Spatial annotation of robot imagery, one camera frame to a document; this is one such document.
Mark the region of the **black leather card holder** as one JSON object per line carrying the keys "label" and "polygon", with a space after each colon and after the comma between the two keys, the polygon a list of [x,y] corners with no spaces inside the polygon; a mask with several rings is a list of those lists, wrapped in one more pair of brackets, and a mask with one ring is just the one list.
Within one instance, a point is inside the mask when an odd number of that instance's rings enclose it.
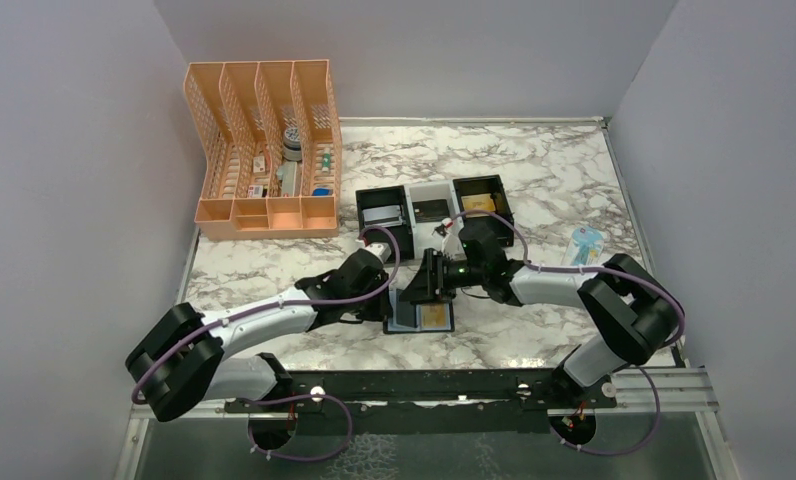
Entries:
{"label": "black leather card holder", "polygon": [[383,323],[385,334],[418,334],[452,332],[454,310],[452,303],[413,305],[399,300],[401,289],[389,292],[392,313]]}

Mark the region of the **black card back side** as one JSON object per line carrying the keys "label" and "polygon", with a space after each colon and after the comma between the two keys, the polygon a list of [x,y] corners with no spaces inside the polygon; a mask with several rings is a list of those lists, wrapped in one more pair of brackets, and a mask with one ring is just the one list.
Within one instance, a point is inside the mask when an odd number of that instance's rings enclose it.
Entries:
{"label": "black card back side", "polygon": [[445,199],[414,202],[413,212],[417,223],[439,223],[443,219],[451,217],[449,204]]}

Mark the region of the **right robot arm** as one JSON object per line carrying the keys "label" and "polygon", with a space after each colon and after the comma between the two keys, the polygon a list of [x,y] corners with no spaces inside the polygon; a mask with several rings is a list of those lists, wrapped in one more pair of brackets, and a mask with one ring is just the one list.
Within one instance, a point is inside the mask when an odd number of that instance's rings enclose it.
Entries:
{"label": "right robot arm", "polygon": [[463,258],[427,249],[399,300],[413,305],[448,303],[457,290],[479,286],[503,305],[584,309],[598,333],[552,372],[548,390],[563,406],[578,405],[605,376],[644,365],[682,333],[684,312],[677,300],[627,254],[616,254],[601,265],[539,266],[508,257],[483,225],[463,228],[458,238]]}

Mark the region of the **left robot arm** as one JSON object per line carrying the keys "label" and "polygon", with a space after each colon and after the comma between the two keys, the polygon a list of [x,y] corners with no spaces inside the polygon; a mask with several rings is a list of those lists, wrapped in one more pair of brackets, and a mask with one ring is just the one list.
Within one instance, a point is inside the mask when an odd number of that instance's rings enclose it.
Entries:
{"label": "left robot arm", "polygon": [[269,340],[338,323],[346,314],[386,316],[385,265],[391,249],[373,243],[338,268],[302,278],[281,293],[228,310],[171,307],[125,360],[135,385],[131,400],[171,421],[206,398],[218,367],[234,354]]}

